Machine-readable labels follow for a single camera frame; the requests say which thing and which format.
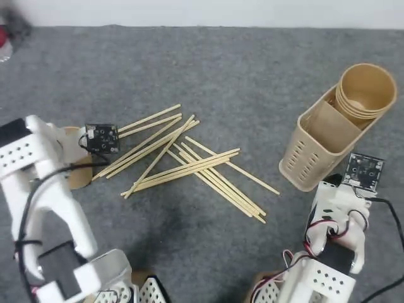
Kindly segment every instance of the pile of chopsticks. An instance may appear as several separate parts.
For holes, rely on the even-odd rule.
[[[137,191],[141,191],[149,187],[173,181],[186,175],[195,174],[199,179],[201,179],[204,183],[206,183],[208,186],[214,189],[218,194],[223,196],[227,201],[231,202],[245,215],[249,217],[254,217],[262,223],[266,223],[265,220],[262,218],[266,216],[266,212],[263,211],[256,203],[251,201],[242,191],[237,189],[228,179],[226,179],[221,173],[219,173],[214,168],[217,165],[225,163],[231,166],[233,169],[240,172],[241,174],[247,176],[248,178],[267,188],[271,192],[275,194],[280,194],[276,189],[272,188],[267,183],[259,180],[258,178],[254,177],[253,175],[246,172],[244,169],[236,166],[230,161],[232,157],[239,154],[240,151],[239,148],[229,150],[224,153],[215,153],[210,149],[208,149],[207,147],[203,146],[201,143],[198,143],[194,139],[191,139],[190,137],[186,136],[185,139],[188,142],[192,143],[194,146],[197,146],[198,148],[202,149],[203,151],[207,152],[210,155],[207,158],[203,158],[199,156],[191,147],[189,147],[185,143],[181,143],[180,146],[175,143],[175,141],[182,133],[199,124],[199,121],[194,120],[194,115],[192,115],[181,127],[175,129],[171,133],[163,136],[162,138],[154,141],[153,143],[151,142],[154,139],[159,137],[164,131],[168,130],[175,123],[181,120],[182,118],[181,114],[177,114],[159,120],[157,122],[153,122],[151,124],[135,128],[140,124],[143,124],[147,121],[150,121],[154,118],[164,115],[174,109],[179,108],[180,106],[181,106],[180,104],[175,105],[173,107],[170,107],[169,109],[165,109],[150,117],[146,117],[142,120],[139,120],[135,123],[129,124],[128,126],[119,129],[119,137],[125,138],[126,136],[137,133],[139,131],[152,128],[153,126],[157,126],[159,124],[171,121],[168,123],[168,125],[164,126],[155,134],[153,134],[152,136],[141,142],[139,145],[129,150],[119,159],[117,159],[116,161],[111,163],[108,167],[106,167],[104,170],[99,172],[96,176],[94,176],[93,180],[102,176],[106,176],[107,179],[110,179],[111,177],[114,177],[115,175],[122,172],[124,169],[128,168],[130,165],[136,163],[138,160],[147,156],[152,151],[165,145],[163,150],[158,154],[158,156],[149,165],[149,167],[142,173],[142,175],[138,178],[138,180],[133,183],[130,189],[121,193],[121,196],[124,196],[124,198],[127,199],[131,194]],[[169,150],[170,147],[172,146],[175,147],[175,149],[179,152],[179,155],[176,155],[174,152]],[[158,161],[166,153],[168,153],[172,158],[174,158],[177,162],[179,162],[180,166],[147,177],[150,171],[154,168],[154,166],[156,166]]]

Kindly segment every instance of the slotted plastic container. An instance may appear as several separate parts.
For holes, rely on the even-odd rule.
[[[333,107],[335,88],[299,116],[279,163],[283,176],[301,191],[313,190],[395,103],[358,127]]]

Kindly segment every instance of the gray carpet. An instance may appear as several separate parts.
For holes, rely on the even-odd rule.
[[[356,62],[386,67],[404,88],[403,49],[404,32],[397,31],[41,28],[0,64],[0,124],[37,114],[58,126],[122,126],[177,103],[185,117],[195,113],[201,124],[191,136],[218,152],[240,147],[235,163],[281,191],[277,197],[228,167],[220,169],[268,210],[266,225],[244,216],[195,176],[120,198],[153,157],[74,196],[100,253],[118,247],[134,269],[151,268],[172,302],[241,302],[256,273],[283,268],[282,249],[302,249],[314,192],[296,190],[278,171],[297,116]],[[356,150],[387,160],[379,196],[393,201],[403,220],[402,96]],[[175,165],[166,156],[155,171]],[[11,260],[8,208],[0,200],[0,298],[26,302]],[[69,237],[53,216],[45,229],[48,242]],[[388,209],[374,205],[366,263],[351,302],[401,276],[402,260]],[[403,297],[399,287],[374,302]]]

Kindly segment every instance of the circuit board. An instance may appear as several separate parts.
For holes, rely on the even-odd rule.
[[[87,149],[96,153],[119,151],[118,127],[113,124],[86,124]]]
[[[383,165],[383,159],[351,153],[342,183],[376,192]]]

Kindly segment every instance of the white wall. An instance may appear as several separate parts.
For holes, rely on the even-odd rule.
[[[12,0],[37,26],[404,28],[404,0]]]

